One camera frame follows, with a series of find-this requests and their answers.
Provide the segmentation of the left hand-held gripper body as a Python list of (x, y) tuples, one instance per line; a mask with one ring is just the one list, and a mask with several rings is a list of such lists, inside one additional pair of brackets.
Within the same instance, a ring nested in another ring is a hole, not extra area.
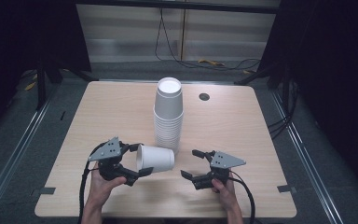
[(89, 155), (88, 161), (97, 161), (100, 176), (107, 181), (117, 177), (125, 177), (125, 184), (134, 184), (134, 172), (122, 164), (123, 155), (131, 148), (129, 144), (122, 143), (118, 137), (113, 137), (105, 143), (98, 145)]

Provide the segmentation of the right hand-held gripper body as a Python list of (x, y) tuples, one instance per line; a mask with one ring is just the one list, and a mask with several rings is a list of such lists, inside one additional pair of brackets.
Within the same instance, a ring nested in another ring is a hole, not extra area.
[(209, 189), (213, 187), (212, 180), (214, 178), (226, 183), (229, 178), (229, 171), (233, 167), (242, 166), (246, 161), (222, 151), (207, 152), (210, 159), (206, 159), (210, 165), (211, 171), (206, 175), (193, 176), (192, 183), (195, 189)]

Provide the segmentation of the single white paper cup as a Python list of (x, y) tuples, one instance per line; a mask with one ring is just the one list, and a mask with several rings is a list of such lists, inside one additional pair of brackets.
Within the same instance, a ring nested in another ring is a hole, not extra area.
[(138, 170), (152, 167), (154, 173), (170, 171), (175, 165), (174, 153), (167, 148), (140, 145), (136, 165)]

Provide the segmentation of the stack of white paper cups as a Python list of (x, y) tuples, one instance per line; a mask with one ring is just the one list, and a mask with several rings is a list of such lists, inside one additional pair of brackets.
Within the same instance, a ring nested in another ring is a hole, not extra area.
[(177, 154), (184, 117), (182, 84), (178, 79), (165, 77), (158, 82), (153, 111), (157, 146)]

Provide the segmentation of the person's right hand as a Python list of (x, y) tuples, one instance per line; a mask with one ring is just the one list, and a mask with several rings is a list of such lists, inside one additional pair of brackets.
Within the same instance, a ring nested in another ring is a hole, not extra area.
[(212, 192), (219, 195), (219, 202), (226, 211), (234, 211), (239, 207), (234, 184), (231, 180), (226, 183), (214, 178)]

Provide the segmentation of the person's left hand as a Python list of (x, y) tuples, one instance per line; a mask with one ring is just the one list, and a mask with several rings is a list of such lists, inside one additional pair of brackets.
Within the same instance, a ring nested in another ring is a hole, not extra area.
[(92, 210), (101, 210), (109, 199), (113, 188), (123, 185), (126, 181), (127, 179), (123, 176), (116, 177), (113, 180), (105, 180), (99, 173), (98, 163), (95, 163), (91, 171), (91, 183), (86, 207)]

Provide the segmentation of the black metal stand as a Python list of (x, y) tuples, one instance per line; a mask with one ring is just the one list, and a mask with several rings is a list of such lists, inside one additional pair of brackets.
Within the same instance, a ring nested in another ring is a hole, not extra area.
[(290, 83), (290, 67), (287, 63), (275, 62), (267, 65), (265, 68), (258, 69), (255, 73), (243, 80), (235, 81), (235, 85), (245, 86), (257, 78), (268, 77), (268, 88), (277, 90), (282, 84), (282, 106), (283, 109), (289, 111), (289, 83)]
[(98, 81), (98, 78), (86, 75), (84, 72), (81, 72), (79, 69), (76, 69), (74, 66), (59, 57), (52, 55), (43, 56), (37, 60), (36, 67), (38, 92), (38, 103), (36, 109), (41, 109), (47, 101), (46, 78), (48, 78), (52, 84), (60, 84), (63, 80), (63, 76), (61, 74), (61, 70), (63, 69), (67, 69), (77, 77), (80, 77), (88, 82)]

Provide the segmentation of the black curtain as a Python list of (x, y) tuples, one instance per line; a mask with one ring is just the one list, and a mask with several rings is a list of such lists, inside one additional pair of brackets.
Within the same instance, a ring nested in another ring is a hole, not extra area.
[(358, 178), (358, 0), (281, 0), (262, 64), (292, 77)]
[(0, 117), (23, 72), (42, 65), (90, 71), (76, 3), (72, 0), (0, 0)]

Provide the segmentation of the metal floor rail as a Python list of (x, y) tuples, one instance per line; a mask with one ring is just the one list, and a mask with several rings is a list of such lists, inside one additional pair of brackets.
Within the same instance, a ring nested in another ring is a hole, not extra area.
[(39, 104), (35, 92), (28, 94), (21, 91), (13, 98), (0, 119), (0, 199), (55, 92), (56, 89), (53, 88)]
[(310, 179), (310, 183), (312, 184), (312, 187), (320, 201), (321, 206), (324, 209), (324, 212), (326, 213), (330, 224), (343, 224), (342, 218), (337, 211), (334, 200), (332, 199), (324, 182), (322, 181), (320, 174), (317, 171), (316, 166), (311, 159), (299, 132), (296, 129), (296, 125), (289, 120), (288, 114), (283, 109), (283, 100), (280, 94), (277, 91), (272, 91), (271, 95), (275, 105), (277, 106), (280, 116), (285, 122), (285, 129), (287, 130), (293, 142), (296, 153), (304, 166), (304, 169)]

